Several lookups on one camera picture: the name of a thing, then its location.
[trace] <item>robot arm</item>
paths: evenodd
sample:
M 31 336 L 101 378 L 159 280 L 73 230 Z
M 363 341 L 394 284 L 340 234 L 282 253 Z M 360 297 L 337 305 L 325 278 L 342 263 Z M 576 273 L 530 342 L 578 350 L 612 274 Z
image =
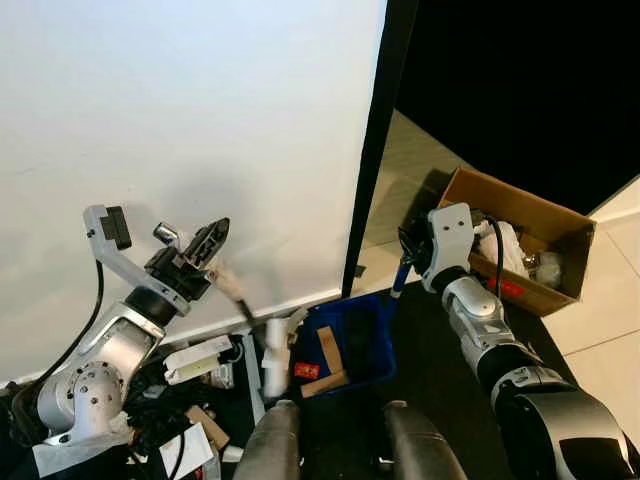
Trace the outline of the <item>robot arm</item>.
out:
M 519 479 L 637 478 L 613 415 L 517 341 L 500 300 L 468 274 L 473 243 L 468 205 L 433 210 L 418 221 L 423 225 L 412 232 L 401 231 L 405 254 L 424 288 L 442 298 L 463 355 L 491 398 L 514 474 Z
M 227 218 L 211 223 L 181 251 L 177 233 L 160 224 L 154 236 L 165 248 L 142 269 L 119 252 L 131 246 L 120 207 L 89 207 L 84 220 L 96 260 L 134 288 L 96 321 L 66 365 L 40 389 L 37 416 L 50 434 L 34 447 L 41 476 L 127 442 L 122 405 L 129 383 L 164 338 L 169 321 L 186 315 L 189 302 L 198 300 L 214 282 L 207 265 L 229 230 Z

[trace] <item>cardboard box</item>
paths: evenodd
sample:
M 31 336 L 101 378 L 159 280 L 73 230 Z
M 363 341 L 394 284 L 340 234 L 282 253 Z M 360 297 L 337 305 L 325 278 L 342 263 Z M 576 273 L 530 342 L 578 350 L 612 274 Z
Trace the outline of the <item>cardboard box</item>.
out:
M 438 206 L 456 202 L 468 203 L 521 230 L 520 246 L 527 254 L 547 250 L 563 255 L 562 283 L 557 290 L 504 270 L 504 300 L 539 316 L 579 300 L 595 228 L 593 220 L 466 168 L 454 172 Z M 469 261 L 472 270 L 495 282 L 495 263 L 475 252 Z

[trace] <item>cable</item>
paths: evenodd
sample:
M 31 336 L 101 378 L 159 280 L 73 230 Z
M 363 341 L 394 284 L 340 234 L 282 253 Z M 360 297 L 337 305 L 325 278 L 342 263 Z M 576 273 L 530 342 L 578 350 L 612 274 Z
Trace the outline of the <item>cable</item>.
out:
M 240 310 L 244 318 L 247 320 L 247 323 L 249 324 L 249 328 L 251 328 L 251 333 L 253 334 L 254 338 L 258 342 L 258 345 L 260 345 L 260 348 L 262 348 L 262 350 L 266 352 L 267 340 L 265 338 L 265 334 L 261 330 L 258 320 L 256 320 L 256 317 L 253 316 L 253 313 L 251 312 L 249 305 L 247 305 L 247 302 L 242 298 L 239 300 L 236 300 L 235 303 L 236 303 L 236 306 L 238 307 L 238 310 Z
M 169 480 L 174 480 L 176 478 L 178 469 L 180 468 L 180 464 L 182 463 L 182 455 L 184 455 L 184 432 L 180 432 L 180 449 L 178 450 L 178 458 L 176 458 L 176 464 L 173 466 L 173 470 L 171 470 Z
M 98 291 L 96 294 L 96 302 L 93 306 L 93 311 L 89 316 L 89 320 L 80 331 L 75 340 L 69 345 L 69 347 L 64 351 L 64 353 L 51 365 L 46 372 L 44 372 L 38 379 L 27 385 L 25 388 L 20 390 L 11 402 L 11 410 L 13 411 L 13 415 L 16 419 L 19 429 L 23 434 L 27 436 L 27 439 L 30 445 L 33 446 L 40 442 L 40 438 L 38 438 L 37 426 L 33 422 L 29 415 L 25 412 L 24 408 L 24 397 L 27 393 L 31 393 L 35 390 L 36 387 L 41 386 L 53 373 L 64 363 L 64 361 L 69 357 L 71 352 L 78 346 L 82 337 L 89 331 L 89 329 L 93 326 L 96 319 L 98 318 L 98 314 L 100 313 L 100 307 L 102 306 L 102 299 L 104 296 L 104 272 L 102 270 L 102 263 L 99 260 L 96 260 L 96 270 L 98 273 Z
M 491 224 L 496 232 L 496 239 L 498 240 L 498 265 L 496 269 L 496 297 L 500 299 L 501 295 L 501 282 L 502 282 L 502 268 L 504 265 L 504 243 L 502 242 L 502 231 L 498 222 L 493 217 L 486 217 L 487 221 Z
M 144 465 L 142 465 L 142 462 L 140 461 L 140 459 L 138 459 L 136 452 L 134 452 L 133 448 L 131 447 L 129 447 L 128 450 L 129 450 L 129 455 L 133 460 L 133 463 L 135 463 L 136 468 L 142 474 L 142 477 L 144 478 L 144 480 L 149 480 L 149 475 L 147 475 L 147 472 L 144 469 Z

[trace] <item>blue handle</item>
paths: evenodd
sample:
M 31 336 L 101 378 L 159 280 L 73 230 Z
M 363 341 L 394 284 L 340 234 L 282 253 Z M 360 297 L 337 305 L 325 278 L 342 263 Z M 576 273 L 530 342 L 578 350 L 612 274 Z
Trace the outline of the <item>blue handle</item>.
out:
M 391 317 L 396 310 L 396 306 L 398 305 L 398 299 L 400 298 L 400 293 L 404 289 L 404 284 L 407 281 L 407 276 L 409 276 L 409 272 L 411 271 L 411 263 L 409 263 L 405 257 L 402 257 L 400 260 L 400 265 L 398 265 L 398 271 L 396 272 L 396 278 L 393 281 L 393 287 L 391 287 L 391 291 L 389 292 L 389 304 L 387 309 L 387 315 Z

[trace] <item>white object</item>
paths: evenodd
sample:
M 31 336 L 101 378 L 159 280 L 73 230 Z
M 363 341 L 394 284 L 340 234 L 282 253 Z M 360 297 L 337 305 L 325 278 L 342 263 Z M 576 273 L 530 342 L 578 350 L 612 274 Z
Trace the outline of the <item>white object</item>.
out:
M 267 350 L 262 359 L 264 371 L 264 396 L 279 397 L 287 389 L 290 352 L 287 342 L 288 319 L 267 320 Z
M 91 442 L 68 447 L 51 446 L 44 443 L 34 445 L 33 456 L 40 478 L 60 472 L 74 465 L 85 462 L 116 445 L 131 441 L 133 432 L 119 432 L 95 438 Z
M 562 255 L 556 252 L 540 252 L 540 265 L 562 266 Z
M 443 270 L 462 267 L 466 272 L 469 271 L 473 225 L 466 203 L 454 203 L 431 210 L 428 219 L 433 231 L 433 256 L 422 285 L 428 292 L 435 293 L 431 282 Z
M 551 288 L 558 288 L 562 280 L 562 269 L 556 263 L 539 265 L 536 268 L 536 282 Z
M 160 447 L 160 455 L 162 456 L 162 463 L 164 463 L 167 476 L 171 474 L 178 460 L 179 451 L 180 435 L 173 437 Z M 184 431 L 184 452 L 175 479 L 178 480 L 184 477 L 187 473 L 194 471 L 212 458 L 213 452 L 204 434 L 202 424 L 196 423 Z
M 225 390 L 233 388 L 233 364 L 225 363 L 211 370 L 211 386 Z
M 240 447 L 228 445 L 222 454 L 222 463 L 238 463 L 242 459 L 244 450 Z
M 503 268 L 511 272 L 522 275 L 523 277 L 529 277 L 529 273 L 522 262 L 522 259 L 526 256 L 524 251 L 520 248 L 518 237 L 516 232 L 508 222 L 499 221 L 498 226 L 502 233 L 502 244 L 504 246 L 504 258 Z M 479 249 L 480 253 L 484 255 L 489 261 L 498 263 L 498 238 L 493 228 L 485 229 L 486 235 L 480 239 Z
M 218 355 L 233 348 L 227 335 L 212 338 L 193 347 L 174 352 L 164 360 L 164 378 L 169 385 L 185 382 L 217 367 Z

